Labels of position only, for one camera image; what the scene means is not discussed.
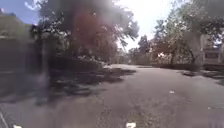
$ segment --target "leaves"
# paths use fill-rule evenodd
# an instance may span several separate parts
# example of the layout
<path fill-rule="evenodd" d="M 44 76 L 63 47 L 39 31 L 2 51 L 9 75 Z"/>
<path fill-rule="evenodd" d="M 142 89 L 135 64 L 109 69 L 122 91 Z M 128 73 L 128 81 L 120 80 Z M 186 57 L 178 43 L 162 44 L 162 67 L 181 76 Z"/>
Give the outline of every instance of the leaves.
<path fill-rule="evenodd" d="M 109 58 L 117 51 L 117 41 L 126 46 L 125 38 L 138 37 L 133 13 L 113 0 L 48 0 L 40 5 L 42 18 L 66 33 L 71 46 L 95 56 Z"/>

